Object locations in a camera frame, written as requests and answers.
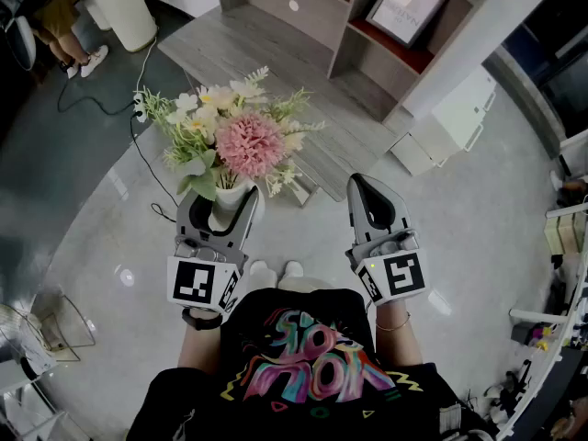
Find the tall white cylinder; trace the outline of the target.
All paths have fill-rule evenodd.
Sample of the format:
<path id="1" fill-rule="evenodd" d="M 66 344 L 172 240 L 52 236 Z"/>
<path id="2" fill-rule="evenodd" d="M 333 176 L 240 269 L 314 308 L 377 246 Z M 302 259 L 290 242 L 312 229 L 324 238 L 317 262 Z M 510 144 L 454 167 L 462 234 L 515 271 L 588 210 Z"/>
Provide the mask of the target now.
<path id="1" fill-rule="evenodd" d="M 128 52 L 138 52 L 157 35 L 156 23 L 144 0 L 94 0 Z"/>

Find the white drawer cabinet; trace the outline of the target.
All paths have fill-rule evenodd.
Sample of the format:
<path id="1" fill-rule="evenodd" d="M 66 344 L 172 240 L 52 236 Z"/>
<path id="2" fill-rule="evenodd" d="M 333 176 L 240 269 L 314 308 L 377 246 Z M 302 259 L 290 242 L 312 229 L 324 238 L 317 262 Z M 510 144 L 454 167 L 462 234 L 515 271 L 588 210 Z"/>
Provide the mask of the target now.
<path id="1" fill-rule="evenodd" d="M 456 153 L 470 151 L 483 131 L 495 89 L 494 78 L 478 66 L 425 117 L 408 119 L 408 130 L 391 153 L 416 176 L 442 167 Z"/>

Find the black framed picture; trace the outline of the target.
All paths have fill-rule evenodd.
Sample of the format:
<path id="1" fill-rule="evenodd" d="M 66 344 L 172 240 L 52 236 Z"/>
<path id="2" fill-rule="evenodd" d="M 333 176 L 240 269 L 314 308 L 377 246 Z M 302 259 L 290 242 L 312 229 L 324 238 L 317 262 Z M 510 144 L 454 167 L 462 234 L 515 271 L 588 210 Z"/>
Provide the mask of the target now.
<path id="1" fill-rule="evenodd" d="M 424 49 L 448 0 L 376 0 L 366 21 L 406 49 Z"/>

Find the person's left forearm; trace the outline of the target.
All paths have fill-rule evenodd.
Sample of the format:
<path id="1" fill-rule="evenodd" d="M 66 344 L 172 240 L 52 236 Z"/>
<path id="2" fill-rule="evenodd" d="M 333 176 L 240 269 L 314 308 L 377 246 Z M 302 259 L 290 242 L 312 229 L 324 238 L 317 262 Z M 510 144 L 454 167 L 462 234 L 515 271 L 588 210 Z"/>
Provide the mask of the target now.
<path id="1" fill-rule="evenodd" d="M 215 311 L 195 308 L 195 317 L 211 318 Z M 195 368 L 209 375 L 218 370 L 221 357 L 221 327 L 196 331 L 187 325 L 177 365 L 180 368 Z"/>

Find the person's pale trousers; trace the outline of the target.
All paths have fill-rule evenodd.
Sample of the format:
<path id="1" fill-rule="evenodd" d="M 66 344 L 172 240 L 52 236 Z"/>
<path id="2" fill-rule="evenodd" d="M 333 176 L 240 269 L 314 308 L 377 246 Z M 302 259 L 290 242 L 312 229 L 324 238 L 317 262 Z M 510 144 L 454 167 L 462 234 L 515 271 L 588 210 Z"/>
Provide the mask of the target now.
<path id="1" fill-rule="evenodd" d="M 283 277 L 277 288 L 298 293 L 311 293 L 316 290 L 334 290 L 329 283 L 313 277 Z"/>

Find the person's right forearm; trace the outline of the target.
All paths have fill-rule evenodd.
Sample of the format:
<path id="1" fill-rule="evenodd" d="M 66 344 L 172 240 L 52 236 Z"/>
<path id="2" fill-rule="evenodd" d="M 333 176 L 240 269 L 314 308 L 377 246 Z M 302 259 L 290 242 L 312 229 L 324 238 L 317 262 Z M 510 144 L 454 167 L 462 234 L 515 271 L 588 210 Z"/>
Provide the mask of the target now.
<path id="1" fill-rule="evenodd" d="M 376 352 L 393 368 L 421 365 L 423 357 L 404 300 L 390 301 L 376 310 Z"/>

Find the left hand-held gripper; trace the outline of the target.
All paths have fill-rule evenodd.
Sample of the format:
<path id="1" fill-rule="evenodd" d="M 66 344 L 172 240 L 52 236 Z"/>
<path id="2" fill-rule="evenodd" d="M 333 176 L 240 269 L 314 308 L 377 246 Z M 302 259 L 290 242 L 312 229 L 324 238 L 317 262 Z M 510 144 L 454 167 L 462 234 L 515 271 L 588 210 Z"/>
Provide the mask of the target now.
<path id="1" fill-rule="evenodd" d="M 219 198 L 213 203 L 190 190 L 176 212 L 175 253 L 167 258 L 167 299 L 190 308 L 230 313 L 248 255 L 248 237 L 259 202 L 258 187 L 243 193 L 239 203 Z M 213 212 L 223 230 L 212 231 Z"/>

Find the black printed t-shirt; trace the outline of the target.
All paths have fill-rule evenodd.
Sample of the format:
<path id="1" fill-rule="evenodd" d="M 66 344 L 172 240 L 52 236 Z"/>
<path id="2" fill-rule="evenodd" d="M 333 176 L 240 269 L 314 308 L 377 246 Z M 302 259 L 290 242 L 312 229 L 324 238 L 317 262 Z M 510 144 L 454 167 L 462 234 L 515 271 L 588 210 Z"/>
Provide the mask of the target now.
<path id="1" fill-rule="evenodd" d="M 253 291 L 220 328 L 220 366 L 160 372 L 128 441 L 494 441 L 432 363 L 374 345 L 351 289 Z"/>

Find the white shelving rack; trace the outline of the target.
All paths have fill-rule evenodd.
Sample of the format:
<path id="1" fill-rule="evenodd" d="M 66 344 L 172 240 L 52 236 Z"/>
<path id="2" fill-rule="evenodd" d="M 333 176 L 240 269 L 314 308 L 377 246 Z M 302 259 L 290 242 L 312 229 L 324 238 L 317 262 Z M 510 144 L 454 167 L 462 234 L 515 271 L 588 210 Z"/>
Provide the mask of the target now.
<path id="1" fill-rule="evenodd" d="M 562 348 L 571 342 L 572 334 L 575 332 L 574 326 L 580 325 L 582 318 L 579 317 L 579 311 L 583 314 L 588 311 L 588 203 L 581 205 L 550 210 L 546 213 L 547 219 L 565 217 L 571 213 L 577 213 L 586 219 L 582 250 L 579 252 L 580 261 L 578 266 L 578 280 L 572 299 L 570 309 L 566 316 L 547 314 L 545 312 L 523 311 L 512 308 L 509 310 L 509 316 L 523 322 L 531 323 L 550 323 L 558 326 L 559 336 L 554 344 L 548 347 L 538 374 L 532 377 L 529 387 L 515 406 L 514 414 L 509 417 L 508 421 L 500 429 L 496 436 L 496 441 L 512 441 L 515 435 L 515 423 L 523 415 L 528 405 L 536 398 L 542 389 L 549 373 L 553 367 L 562 360 Z"/>

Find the flowers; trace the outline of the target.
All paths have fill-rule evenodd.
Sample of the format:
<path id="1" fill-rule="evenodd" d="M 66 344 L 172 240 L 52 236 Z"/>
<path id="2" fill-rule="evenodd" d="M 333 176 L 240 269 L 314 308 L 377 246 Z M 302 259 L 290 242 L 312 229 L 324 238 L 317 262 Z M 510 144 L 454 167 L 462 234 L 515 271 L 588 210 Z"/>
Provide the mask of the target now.
<path id="1" fill-rule="evenodd" d="M 240 80 L 202 85 L 175 98 L 147 87 L 135 90 L 143 94 L 146 120 L 169 140 L 164 160 L 179 174 L 178 196 L 193 190 L 216 201 L 222 191 L 250 181 L 262 181 L 271 197 L 288 187 L 293 154 L 325 123 L 300 121 L 309 91 L 273 96 L 263 85 L 269 75 L 263 66 Z"/>

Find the black wristband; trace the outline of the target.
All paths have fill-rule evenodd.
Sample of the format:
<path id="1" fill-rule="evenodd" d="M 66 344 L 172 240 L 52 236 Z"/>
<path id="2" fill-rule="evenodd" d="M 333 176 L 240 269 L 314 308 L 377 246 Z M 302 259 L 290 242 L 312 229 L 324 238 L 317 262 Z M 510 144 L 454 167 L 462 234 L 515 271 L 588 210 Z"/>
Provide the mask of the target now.
<path id="1" fill-rule="evenodd" d="M 182 319 L 190 327 L 196 331 L 207 331 L 219 328 L 222 325 L 223 317 L 217 312 L 212 313 L 211 318 L 195 317 L 192 314 L 195 308 L 184 308 L 182 310 Z"/>

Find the person's white shoe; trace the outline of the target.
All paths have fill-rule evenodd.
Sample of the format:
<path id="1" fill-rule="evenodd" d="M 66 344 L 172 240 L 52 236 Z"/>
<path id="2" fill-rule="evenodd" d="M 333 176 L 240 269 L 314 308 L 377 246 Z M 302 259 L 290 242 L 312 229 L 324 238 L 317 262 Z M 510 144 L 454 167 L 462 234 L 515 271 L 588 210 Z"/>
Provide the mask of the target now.
<path id="1" fill-rule="evenodd" d="M 275 288 L 277 286 L 277 273 L 267 266 L 263 260 L 254 261 L 249 268 L 248 289 L 250 291 Z"/>
<path id="2" fill-rule="evenodd" d="M 292 279 L 304 277 L 304 269 L 298 261 L 288 261 L 284 268 L 284 273 L 278 283 L 280 287 L 284 287 L 290 283 Z"/>

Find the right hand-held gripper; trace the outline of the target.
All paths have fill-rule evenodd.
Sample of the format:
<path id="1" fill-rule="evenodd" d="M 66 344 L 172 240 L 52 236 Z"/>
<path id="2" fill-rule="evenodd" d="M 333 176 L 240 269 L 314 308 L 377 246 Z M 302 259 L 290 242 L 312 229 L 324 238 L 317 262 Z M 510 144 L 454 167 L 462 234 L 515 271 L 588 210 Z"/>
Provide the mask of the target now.
<path id="1" fill-rule="evenodd" d="M 349 178 L 347 199 L 356 245 L 345 255 L 370 301 L 378 307 L 426 291 L 426 256 L 415 230 L 407 229 L 410 217 L 403 199 L 359 173 Z M 384 232 L 391 234 L 380 237 Z"/>

